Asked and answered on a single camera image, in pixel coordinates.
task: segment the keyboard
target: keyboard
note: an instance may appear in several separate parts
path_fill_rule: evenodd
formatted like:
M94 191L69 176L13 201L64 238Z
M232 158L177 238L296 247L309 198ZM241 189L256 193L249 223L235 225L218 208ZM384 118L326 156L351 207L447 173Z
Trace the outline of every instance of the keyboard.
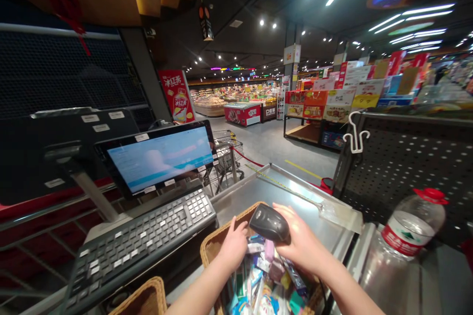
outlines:
M62 312L88 311L215 219L215 210L198 187L84 244Z

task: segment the red bottle cap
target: red bottle cap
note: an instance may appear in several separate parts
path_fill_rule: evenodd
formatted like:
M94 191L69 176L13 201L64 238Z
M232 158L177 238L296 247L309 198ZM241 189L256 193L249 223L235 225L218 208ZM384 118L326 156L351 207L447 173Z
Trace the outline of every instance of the red bottle cap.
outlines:
M422 199L426 200L427 202L431 202L434 204L448 204L448 201L445 200L445 194L438 189L426 188L424 190L421 189L413 189L415 194L417 194Z

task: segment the barcode scanner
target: barcode scanner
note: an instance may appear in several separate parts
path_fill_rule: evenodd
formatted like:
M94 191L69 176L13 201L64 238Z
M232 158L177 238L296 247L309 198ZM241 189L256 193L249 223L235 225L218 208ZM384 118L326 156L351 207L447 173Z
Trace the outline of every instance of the barcode scanner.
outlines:
M266 204L260 204L256 208L250 220L250 228L268 240L291 243L291 233L286 219Z

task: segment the hand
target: hand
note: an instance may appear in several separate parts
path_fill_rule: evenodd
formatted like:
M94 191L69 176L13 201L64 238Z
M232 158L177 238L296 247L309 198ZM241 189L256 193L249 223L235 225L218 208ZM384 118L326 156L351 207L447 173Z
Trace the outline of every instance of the hand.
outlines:
M246 241L246 234L248 232L246 226L248 222L242 222L235 230L236 220L237 218L233 217L227 237L216 257L216 259L218 258L222 261L225 267L228 267L229 273L234 272L238 268L248 248L248 242Z
M292 207L276 203L273 203L272 206L286 219L291 233L290 245L276 245L278 254L321 277L324 268L328 266L327 261L334 259L332 254L322 245Z

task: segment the bottle label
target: bottle label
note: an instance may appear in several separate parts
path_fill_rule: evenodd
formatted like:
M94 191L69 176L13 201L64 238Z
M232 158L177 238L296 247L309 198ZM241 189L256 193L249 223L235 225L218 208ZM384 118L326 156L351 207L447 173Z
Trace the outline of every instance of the bottle label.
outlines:
M426 245L431 236L416 234L401 223L396 218L391 217L381 233L384 241L397 252L406 256L415 256Z

